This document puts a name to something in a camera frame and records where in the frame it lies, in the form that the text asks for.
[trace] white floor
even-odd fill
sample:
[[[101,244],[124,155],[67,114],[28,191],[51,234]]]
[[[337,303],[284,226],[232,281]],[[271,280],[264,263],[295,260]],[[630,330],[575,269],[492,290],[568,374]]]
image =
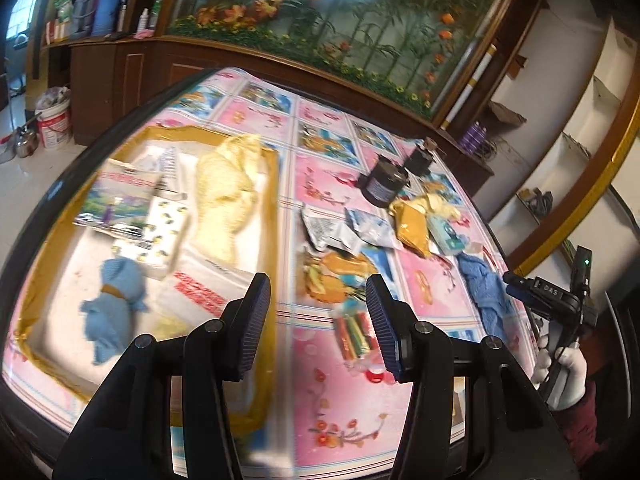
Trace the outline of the white floor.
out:
[[[12,100],[16,125],[24,123],[24,96]],[[11,130],[9,108],[0,111],[0,137]],[[84,146],[71,140],[55,152],[41,146],[32,156],[0,164],[0,269],[22,226],[53,181]]]

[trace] glass mural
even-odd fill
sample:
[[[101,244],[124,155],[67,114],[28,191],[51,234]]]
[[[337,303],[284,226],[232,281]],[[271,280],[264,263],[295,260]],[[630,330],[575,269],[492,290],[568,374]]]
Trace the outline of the glass mural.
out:
[[[311,65],[430,117],[494,0],[178,0],[169,34]]]

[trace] blue towel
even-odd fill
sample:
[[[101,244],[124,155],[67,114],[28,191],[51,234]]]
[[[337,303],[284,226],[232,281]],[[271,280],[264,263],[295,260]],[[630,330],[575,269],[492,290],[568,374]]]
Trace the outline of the blue towel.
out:
[[[484,331],[507,343],[502,318],[511,313],[511,302],[504,291],[502,278],[476,256],[460,253],[458,265],[466,281],[466,288],[480,313]]]
[[[103,285],[117,288],[122,298],[101,292],[95,300],[84,301],[84,335],[94,341],[94,364],[123,353],[132,339],[133,312],[146,311],[142,298],[145,280],[138,264],[128,258],[106,260],[100,268]]]

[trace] purple container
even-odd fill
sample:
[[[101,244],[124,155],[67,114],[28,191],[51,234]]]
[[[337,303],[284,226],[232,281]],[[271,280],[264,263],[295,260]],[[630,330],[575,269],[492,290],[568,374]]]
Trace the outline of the purple container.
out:
[[[486,128],[480,126],[480,123],[476,122],[466,131],[462,139],[460,139],[460,148],[462,148],[469,155],[473,155],[478,146],[482,144],[482,141],[486,137]]]

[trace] white glove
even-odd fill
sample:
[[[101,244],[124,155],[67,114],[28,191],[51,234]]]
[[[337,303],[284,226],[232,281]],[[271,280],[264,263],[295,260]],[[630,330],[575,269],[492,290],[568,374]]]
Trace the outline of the white glove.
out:
[[[549,367],[551,366],[551,356],[549,355],[546,345],[548,344],[548,337],[543,335],[538,339],[538,358],[536,359],[536,366],[533,369],[533,375],[531,376],[531,382],[538,389],[540,384],[545,380],[549,373]],[[556,410],[566,410],[582,398],[585,392],[584,383],[587,380],[587,361],[585,361],[582,352],[579,348],[565,348],[562,352],[562,348],[556,349],[556,359],[560,361],[560,364],[569,370],[569,375],[564,385],[564,390],[560,396],[560,402]]]

